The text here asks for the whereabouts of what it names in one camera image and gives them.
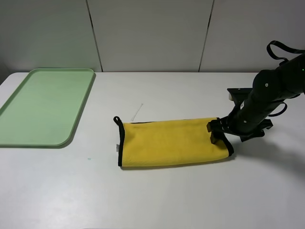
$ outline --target yellow towel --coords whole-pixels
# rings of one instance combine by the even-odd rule
[[[234,150],[224,134],[215,145],[206,125],[216,118],[200,118],[148,123],[122,123],[119,126],[119,166],[171,166],[214,161],[230,156]]]

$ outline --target white wall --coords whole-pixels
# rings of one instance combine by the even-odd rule
[[[213,0],[88,0],[103,70],[197,72]]]
[[[273,69],[272,40],[305,49],[304,0],[215,0],[201,72],[256,72]],[[279,51],[278,56],[296,57]]]
[[[2,0],[0,59],[12,72],[101,71],[85,0]]]

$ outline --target black cable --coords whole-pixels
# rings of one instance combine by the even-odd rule
[[[289,99],[294,99],[296,97],[299,97],[301,94],[297,94],[296,96],[292,97],[292,98],[289,98]]]
[[[287,104],[285,102],[282,102],[282,104],[284,104],[285,107],[279,113],[270,114],[270,115],[268,115],[268,117],[277,117],[277,116],[281,115],[282,113],[284,113],[287,110],[288,106],[287,106]]]
[[[286,63],[288,62],[288,59],[285,58],[285,57],[278,57],[276,56],[273,51],[271,50],[271,45],[274,45],[276,47],[279,47],[280,49],[286,51],[286,52],[289,52],[289,53],[294,53],[294,54],[303,54],[305,53],[305,50],[300,50],[300,49],[293,49],[293,48],[290,48],[286,45],[284,45],[283,43],[281,42],[278,42],[278,41],[271,41],[268,45],[267,45],[267,52],[268,54],[275,60],[284,60],[282,62],[280,62],[280,65],[282,65],[283,63]]]

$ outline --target white table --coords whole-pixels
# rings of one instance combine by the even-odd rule
[[[26,73],[0,86],[0,105]],[[97,73],[73,142],[63,149],[0,148],[1,229],[303,229],[304,96],[287,101],[264,138],[221,163],[149,170],[117,166],[130,122],[223,117],[229,87],[255,73]]]

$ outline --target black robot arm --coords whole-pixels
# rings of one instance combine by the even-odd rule
[[[288,61],[275,56],[270,45],[302,54]],[[273,126],[271,120],[266,118],[281,115],[287,109],[284,100],[296,98],[304,92],[305,51],[291,49],[277,41],[271,42],[267,51],[272,58],[284,61],[275,70],[260,71],[253,81],[253,88],[228,89],[235,106],[228,116],[208,123],[212,143],[217,141],[218,133],[240,136],[241,141],[264,136],[264,129]],[[281,104],[284,104],[281,112],[270,114]]]

